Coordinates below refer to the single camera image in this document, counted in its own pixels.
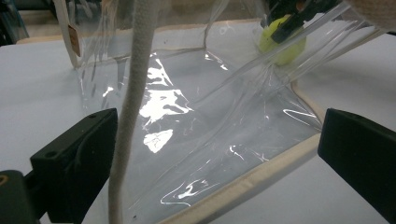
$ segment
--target yellow tennis ball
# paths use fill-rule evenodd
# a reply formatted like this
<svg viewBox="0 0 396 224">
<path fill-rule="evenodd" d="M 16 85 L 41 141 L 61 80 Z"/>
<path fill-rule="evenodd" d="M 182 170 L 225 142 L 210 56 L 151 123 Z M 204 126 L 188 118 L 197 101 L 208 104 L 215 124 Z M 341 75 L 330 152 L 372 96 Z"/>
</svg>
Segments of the yellow tennis ball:
<svg viewBox="0 0 396 224">
<path fill-rule="evenodd" d="M 276 21 L 273 21 L 269 26 L 264 28 L 259 43 L 259 49 L 262 53 L 275 49 L 279 45 L 271 38 L 271 35 L 283 22 L 285 22 L 288 19 L 288 17 L 289 15 L 286 15 L 280 19 L 277 19 Z M 306 38 L 303 38 L 298 43 L 293 44 L 287 49 L 284 49 L 281 52 L 279 52 L 276 55 L 275 63 L 279 66 L 291 63 L 304 51 L 305 43 L 306 43 Z"/>
</svg>

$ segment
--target white rope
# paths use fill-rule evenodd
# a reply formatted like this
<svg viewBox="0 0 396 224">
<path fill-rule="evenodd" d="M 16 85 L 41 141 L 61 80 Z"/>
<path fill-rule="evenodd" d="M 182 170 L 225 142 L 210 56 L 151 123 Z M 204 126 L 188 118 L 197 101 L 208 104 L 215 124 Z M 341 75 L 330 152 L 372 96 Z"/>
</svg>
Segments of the white rope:
<svg viewBox="0 0 396 224">
<path fill-rule="evenodd" d="M 151 43 L 157 21 L 155 0 L 134 1 L 134 34 L 128 87 L 120 113 L 108 187 L 108 221 L 121 224 L 121 187 L 131 154 L 134 125 L 146 88 Z"/>
</svg>

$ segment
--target white table surface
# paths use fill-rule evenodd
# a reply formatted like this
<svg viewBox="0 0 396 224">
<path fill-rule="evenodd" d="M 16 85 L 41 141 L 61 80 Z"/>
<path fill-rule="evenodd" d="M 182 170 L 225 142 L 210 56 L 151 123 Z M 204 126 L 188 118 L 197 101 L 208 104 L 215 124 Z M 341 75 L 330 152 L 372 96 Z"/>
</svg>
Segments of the white table surface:
<svg viewBox="0 0 396 224">
<path fill-rule="evenodd" d="M 84 117 L 77 73 L 61 41 L 0 48 L 0 170 L 29 158 Z M 325 108 L 396 130 L 396 36 L 383 35 L 301 80 Z M 387 223 L 316 156 L 213 223 Z"/>
</svg>

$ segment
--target clear plastic bag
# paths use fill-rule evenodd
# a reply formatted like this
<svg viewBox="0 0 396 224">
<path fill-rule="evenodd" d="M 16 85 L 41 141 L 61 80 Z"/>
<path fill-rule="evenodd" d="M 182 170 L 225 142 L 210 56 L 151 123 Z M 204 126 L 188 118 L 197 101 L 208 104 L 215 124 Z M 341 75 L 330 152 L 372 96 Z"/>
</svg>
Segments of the clear plastic bag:
<svg viewBox="0 0 396 224">
<path fill-rule="evenodd" d="M 345 3 L 327 1 L 332 3 L 268 47 L 271 24 L 279 27 L 278 20 L 307 8 L 296 1 L 276 14 L 276 2 L 282 1 L 159 1 L 124 185 L 126 223 L 170 217 L 320 133 L 317 114 L 289 84 L 381 32 L 357 17 L 345 19 L 351 13 Z M 87 114 L 120 111 L 132 2 L 66 5 L 69 24 L 78 31 L 81 57 L 71 58 L 80 65 Z"/>
</svg>

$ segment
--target label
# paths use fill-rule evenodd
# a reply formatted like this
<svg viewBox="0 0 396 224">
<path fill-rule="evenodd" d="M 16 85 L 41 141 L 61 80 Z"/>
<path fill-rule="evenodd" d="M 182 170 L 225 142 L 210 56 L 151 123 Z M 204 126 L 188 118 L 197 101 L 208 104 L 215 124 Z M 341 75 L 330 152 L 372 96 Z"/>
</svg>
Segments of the label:
<svg viewBox="0 0 396 224">
<path fill-rule="evenodd" d="M 81 52 L 79 50 L 79 42 L 78 42 L 78 35 L 75 28 L 69 25 L 69 35 L 70 35 L 70 42 L 72 44 L 72 50 L 77 54 L 78 57 L 81 57 Z"/>
</svg>

